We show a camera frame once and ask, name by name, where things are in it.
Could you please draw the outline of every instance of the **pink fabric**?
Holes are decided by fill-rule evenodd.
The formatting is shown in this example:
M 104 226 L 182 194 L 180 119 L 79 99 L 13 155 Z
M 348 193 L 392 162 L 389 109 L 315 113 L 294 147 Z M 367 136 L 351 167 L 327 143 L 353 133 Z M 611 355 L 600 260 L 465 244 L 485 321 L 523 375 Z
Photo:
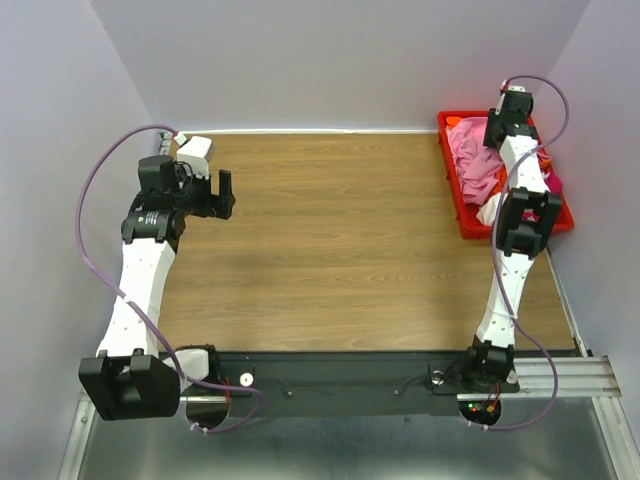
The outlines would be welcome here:
M 486 127 L 486 117 L 469 117 L 449 132 L 464 203 L 483 205 L 498 183 L 495 174 L 502 159 L 496 150 L 482 145 Z
M 547 176 L 545 176 L 544 183 L 547 184 L 551 193 L 562 193 L 562 188 L 564 185 L 562 184 L 562 180 L 553 172 L 549 172 Z

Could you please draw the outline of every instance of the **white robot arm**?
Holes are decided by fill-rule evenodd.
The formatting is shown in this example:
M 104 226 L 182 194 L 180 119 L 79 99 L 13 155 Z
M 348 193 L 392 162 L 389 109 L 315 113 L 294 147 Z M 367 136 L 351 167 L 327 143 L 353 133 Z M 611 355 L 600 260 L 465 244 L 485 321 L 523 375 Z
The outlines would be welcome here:
M 235 198 L 231 173 L 220 170 L 220 194 L 211 194 L 210 139 L 193 137 L 176 160 L 157 155 L 140 160 L 140 193 L 122 222 L 120 289 L 95 358 L 82 359 L 79 378 L 105 420 L 171 416 L 190 382 L 178 378 L 171 359 L 161 361 L 156 337 L 127 303 L 135 302 L 158 325 L 164 284 L 189 215 L 228 219 Z M 198 380 L 210 371 L 211 347 L 176 352 L 184 373 Z
M 507 173 L 538 146 L 537 132 L 528 124 L 532 109 L 530 93 L 522 87 L 507 86 L 498 107 L 489 112 L 484 145 L 499 149 Z M 562 208 L 562 197 L 549 192 L 537 155 L 530 155 L 520 163 L 509 188 L 500 218 L 495 219 L 498 274 L 517 314 L 527 275 L 535 257 L 547 244 Z M 525 212 L 530 212 L 526 219 Z M 514 348 L 514 324 L 494 272 L 487 309 L 473 345 L 467 350 L 463 375 L 469 381 L 478 380 L 485 385 L 515 383 Z

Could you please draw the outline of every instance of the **white wall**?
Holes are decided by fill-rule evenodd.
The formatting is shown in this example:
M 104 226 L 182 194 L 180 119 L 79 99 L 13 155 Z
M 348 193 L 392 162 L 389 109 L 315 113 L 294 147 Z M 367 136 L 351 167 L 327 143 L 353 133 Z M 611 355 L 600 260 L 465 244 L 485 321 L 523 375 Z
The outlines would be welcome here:
M 110 141 L 149 115 L 86 0 L 3 2 L 0 12 L 0 478 L 50 480 L 80 358 L 95 352 L 113 301 L 76 251 L 76 198 Z M 113 275 L 136 163 L 152 143 L 119 152 L 86 210 L 90 252 Z
M 152 117 L 182 129 L 436 128 L 547 74 L 588 0 L 91 0 Z
M 640 3 L 593 0 L 553 68 L 572 107 L 551 153 L 576 221 L 552 242 L 558 273 L 585 342 L 611 357 L 627 417 L 640 440 Z M 542 92 L 535 115 L 546 137 L 558 100 Z

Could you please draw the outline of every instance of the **red plastic bin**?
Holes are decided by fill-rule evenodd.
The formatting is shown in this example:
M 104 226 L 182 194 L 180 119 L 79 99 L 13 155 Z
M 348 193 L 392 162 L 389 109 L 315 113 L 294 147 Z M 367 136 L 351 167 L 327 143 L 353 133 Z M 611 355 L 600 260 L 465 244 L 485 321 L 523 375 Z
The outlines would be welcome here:
M 447 136 L 447 118 L 448 117 L 486 117 L 489 112 L 484 111 L 454 111 L 454 112 L 440 112 L 438 114 L 438 143 L 442 147 L 442 154 L 444 156 L 444 164 L 447 168 L 447 180 L 451 187 L 451 194 L 453 195 L 453 203 L 456 208 L 456 220 L 460 227 L 460 234 L 464 239 L 485 239 L 491 237 L 491 227 L 487 227 L 480 223 L 476 218 L 479 205 L 465 204 L 462 198 L 462 190 L 460 189 L 460 182 L 458 181 L 458 175 L 456 173 L 455 164 L 453 163 L 453 154 L 451 153 L 451 146 L 449 145 L 449 137 Z M 533 120 L 529 119 L 529 123 L 533 125 Z M 574 226 L 573 217 L 571 211 L 567 205 L 567 201 L 562 195 L 562 210 L 558 215 L 556 224 L 553 227 L 553 234 L 567 232 Z

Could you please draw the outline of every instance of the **wood grain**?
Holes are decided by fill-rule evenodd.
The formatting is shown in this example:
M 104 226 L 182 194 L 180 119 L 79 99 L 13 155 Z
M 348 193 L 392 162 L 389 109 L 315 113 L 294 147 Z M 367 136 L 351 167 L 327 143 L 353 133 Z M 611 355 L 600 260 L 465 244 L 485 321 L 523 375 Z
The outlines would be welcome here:
M 488 242 L 460 238 L 435 135 L 218 135 L 228 221 L 189 217 L 160 327 L 221 350 L 466 348 L 491 285 Z M 520 309 L 572 348 L 546 257 Z M 522 338 L 518 348 L 532 348 Z

